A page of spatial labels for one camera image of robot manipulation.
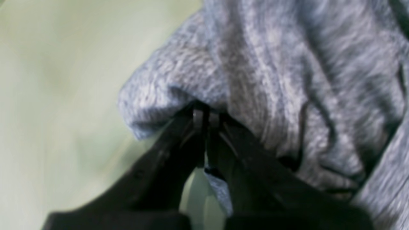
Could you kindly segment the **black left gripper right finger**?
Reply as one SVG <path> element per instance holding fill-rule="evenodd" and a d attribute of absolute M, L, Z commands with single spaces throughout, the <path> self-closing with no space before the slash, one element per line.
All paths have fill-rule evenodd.
<path fill-rule="evenodd" d="M 374 229 L 365 211 L 296 178 L 226 114 L 209 113 L 207 154 L 229 188 L 225 230 Z"/>

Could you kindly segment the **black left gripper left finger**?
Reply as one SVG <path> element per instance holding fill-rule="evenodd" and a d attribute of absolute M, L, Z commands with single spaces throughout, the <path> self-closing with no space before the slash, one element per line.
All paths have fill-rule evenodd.
<path fill-rule="evenodd" d="M 179 205 L 185 182 L 205 161 L 206 117 L 203 103 L 187 106 L 107 191 L 73 211 L 51 213 L 42 229 L 192 229 Z"/>

